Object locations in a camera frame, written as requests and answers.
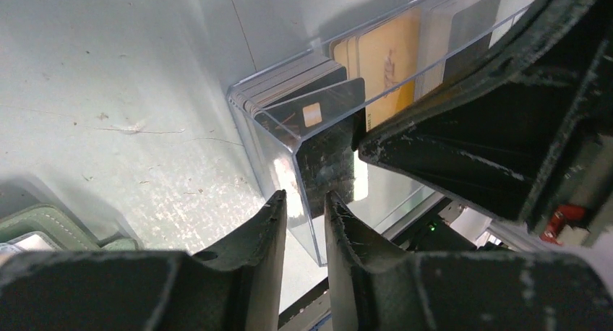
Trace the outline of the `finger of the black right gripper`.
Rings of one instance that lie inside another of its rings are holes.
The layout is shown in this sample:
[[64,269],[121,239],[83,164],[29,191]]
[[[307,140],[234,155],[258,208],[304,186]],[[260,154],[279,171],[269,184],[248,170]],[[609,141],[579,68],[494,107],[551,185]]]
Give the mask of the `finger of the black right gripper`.
[[367,133],[360,158],[511,223],[557,205],[612,130],[612,0],[534,0],[481,57]]

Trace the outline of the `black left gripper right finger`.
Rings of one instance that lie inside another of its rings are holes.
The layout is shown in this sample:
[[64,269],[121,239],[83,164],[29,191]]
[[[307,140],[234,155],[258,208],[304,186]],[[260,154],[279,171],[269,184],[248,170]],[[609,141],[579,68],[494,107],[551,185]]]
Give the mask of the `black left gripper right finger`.
[[610,330],[612,295],[564,252],[407,252],[325,197],[334,330]]

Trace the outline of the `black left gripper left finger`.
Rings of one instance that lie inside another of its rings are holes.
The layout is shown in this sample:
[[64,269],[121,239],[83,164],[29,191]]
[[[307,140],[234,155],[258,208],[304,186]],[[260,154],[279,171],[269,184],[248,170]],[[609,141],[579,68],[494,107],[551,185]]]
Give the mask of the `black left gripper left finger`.
[[3,330],[276,330],[286,192],[208,248],[23,252],[1,265]]

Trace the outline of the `black credit card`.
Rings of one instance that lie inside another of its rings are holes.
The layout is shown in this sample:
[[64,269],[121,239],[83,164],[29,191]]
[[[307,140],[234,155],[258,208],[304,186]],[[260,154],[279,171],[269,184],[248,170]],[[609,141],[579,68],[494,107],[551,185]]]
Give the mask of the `black credit card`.
[[313,218],[324,213],[325,194],[334,190],[354,200],[353,136],[363,129],[361,112],[349,111],[365,100],[360,77],[305,93],[254,115],[283,144],[296,148],[296,162]]

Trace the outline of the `clear plastic card box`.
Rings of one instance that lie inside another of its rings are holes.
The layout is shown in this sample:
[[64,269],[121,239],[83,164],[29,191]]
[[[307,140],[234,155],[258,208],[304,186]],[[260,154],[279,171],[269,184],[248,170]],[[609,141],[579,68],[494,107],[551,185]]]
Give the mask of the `clear plastic card box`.
[[288,195],[288,229],[327,264],[334,190],[385,231],[432,194],[360,161],[352,142],[494,45],[533,0],[259,0],[242,25],[257,71],[227,101],[265,196]]

